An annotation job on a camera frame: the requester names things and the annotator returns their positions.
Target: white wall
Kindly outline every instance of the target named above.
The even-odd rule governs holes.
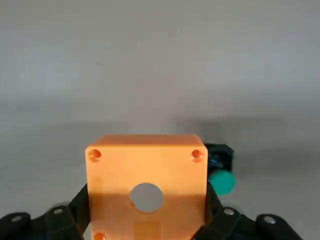
[[[319,12],[319,0],[1,0],[0,214],[70,199],[101,134],[196,132],[236,150],[232,202],[317,239]]]

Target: teal cap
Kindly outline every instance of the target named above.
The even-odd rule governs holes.
[[[236,178],[226,170],[216,170],[209,175],[209,183],[217,195],[231,193],[236,185]]]

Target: orange block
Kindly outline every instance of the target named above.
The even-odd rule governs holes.
[[[93,240],[189,240],[205,223],[208,151],[195,135],[105,135],[85,150]],[[163,194],[135,208],[139,184]]]

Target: bolt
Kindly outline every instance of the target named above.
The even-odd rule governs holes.
[[[271,216],[265,216],[264,221],[268,224],[275,224],[276,223],[276,220]]]
[[[54,215],[58,215],[58,214],[62,214],[63,213],[63,209],[62,208],[57,208],[56,210],[53,211]]]
[[[233,211],[231,208],[225,208],[224,213],[232,216],[233,214],[235,214],[235,211]]]
[[[21,219],[22,219],[22,216],[14,216],[14,217],[11,219],[11,222],[12,222],[12,223],[16,223],[16,222],[19,222]]]

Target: hole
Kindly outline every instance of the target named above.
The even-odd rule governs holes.
[[[162,191],[152,183],[141,183],[135,186],[129,197],[135,209],[146,214],[159,210],[164,203]]]
[[[94,162],[94,163],[98,162],[100,160],[100,157],[101,157],[101,152],[100,151],[98,151],[97,149],[90,150],[89,159],[92,162]]]
[[[192,158],[192,161],[194,161],[195,163],[199,163],[204,159],[204,154],[199,150],[194,150],[191,153],[191,158]]]
[[[106,236],[99,232],[94,235],[93,240],[106,240]]]

